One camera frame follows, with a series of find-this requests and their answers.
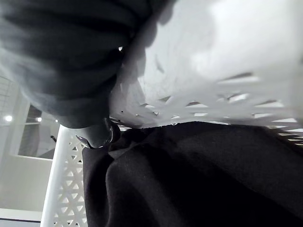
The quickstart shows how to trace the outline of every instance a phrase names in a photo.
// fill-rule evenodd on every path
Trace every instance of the gray cloth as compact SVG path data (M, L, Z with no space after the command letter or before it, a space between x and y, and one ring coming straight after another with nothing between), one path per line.
M165 0L1 0L0 69L69 128L102 124L134 34Z

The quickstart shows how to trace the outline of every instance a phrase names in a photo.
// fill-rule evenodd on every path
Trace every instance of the black fabric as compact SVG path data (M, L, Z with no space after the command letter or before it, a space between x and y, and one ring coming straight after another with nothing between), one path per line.
M263 129L201 122L84 149L89 227L302 226L303 158Z
M103 123L136 32L165 0L1 0L0 67L69 128Z

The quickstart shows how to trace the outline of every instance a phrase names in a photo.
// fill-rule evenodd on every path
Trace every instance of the dark garment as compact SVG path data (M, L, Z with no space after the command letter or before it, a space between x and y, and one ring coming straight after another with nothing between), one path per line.
M299 152L259 127L128 130L83 151L89 227L302 226Z
M165 0L0 0L0 69L68 128L104 124L138 29Z

